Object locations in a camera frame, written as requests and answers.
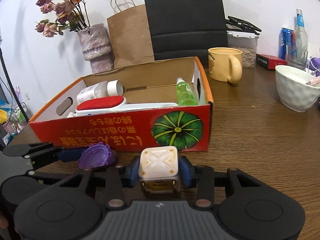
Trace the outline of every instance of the flower vase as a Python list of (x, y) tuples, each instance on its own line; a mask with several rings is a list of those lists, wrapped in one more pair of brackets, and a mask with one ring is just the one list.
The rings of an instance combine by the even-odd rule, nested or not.
[(113, 69), (111, 42), (103, 24), (96, 24), (78, 32), (84, 60), (90, 61), (92, 73)]

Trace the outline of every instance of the white bottle cap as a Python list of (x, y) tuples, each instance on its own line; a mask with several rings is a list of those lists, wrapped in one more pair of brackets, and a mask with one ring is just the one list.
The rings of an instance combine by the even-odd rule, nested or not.
[(108, 91), (108, 96), (110, 96), (110, 97), (122, 96), (123, 87), (122, 87), (119, 80), (113, 80), (107, 84), (107, 91)]
[(70, 118), (70, 117), (76, 117), (76, 114), (74, 114), (73, 112), (70, 112), (67, 116), (67, 118)]
[(180, 82), (184, 82), (184, 80), (182, 78), (177, 78), (177, 84)]

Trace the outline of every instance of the red cardboard box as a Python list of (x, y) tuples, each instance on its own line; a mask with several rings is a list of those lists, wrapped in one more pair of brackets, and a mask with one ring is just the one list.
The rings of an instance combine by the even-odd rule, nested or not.
[(257, 54), (257, 64), (266, 69), (275, 69), (276, 66), (287, 65), (287, 63), (288, 62), (286, 60), (279, 57), (266, 54)]
[[(191, 84), (198, 106), (136, 110), (66, 118), (75, 112), (77, 95), (102, 81), (120, 80), (129, 104), (176, 102), (176, 80)], [(67, 148), (98, 142), (116, 151), (141, 152), (174, 145), (179, 150), (206, 151), (212, 124), (213, 98), (197, 57), (154, 61), (79, 78), (30, 119), (42, 142)]]

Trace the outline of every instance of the green liquid bottle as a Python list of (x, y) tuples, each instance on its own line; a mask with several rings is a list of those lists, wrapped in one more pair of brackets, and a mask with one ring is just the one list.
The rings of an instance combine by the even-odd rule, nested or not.
[(177, 79), (177, 103), (179, 106), (197, 106), (198, 102), (187, 82), (182, 78)]

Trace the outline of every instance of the purple plastic item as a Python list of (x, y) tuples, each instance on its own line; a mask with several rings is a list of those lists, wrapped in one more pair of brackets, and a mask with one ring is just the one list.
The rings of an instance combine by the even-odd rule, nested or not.
[(111, 165), (116, 161), (109, 145), (98, 143), (91, 145), (83, 151), (79, 159), (79, 169), (92, 169), (105, 165)]
[(309, 69), (315, 71), (315, 76), (320, 76), (320, 58), (311, 57), (309, 63)]

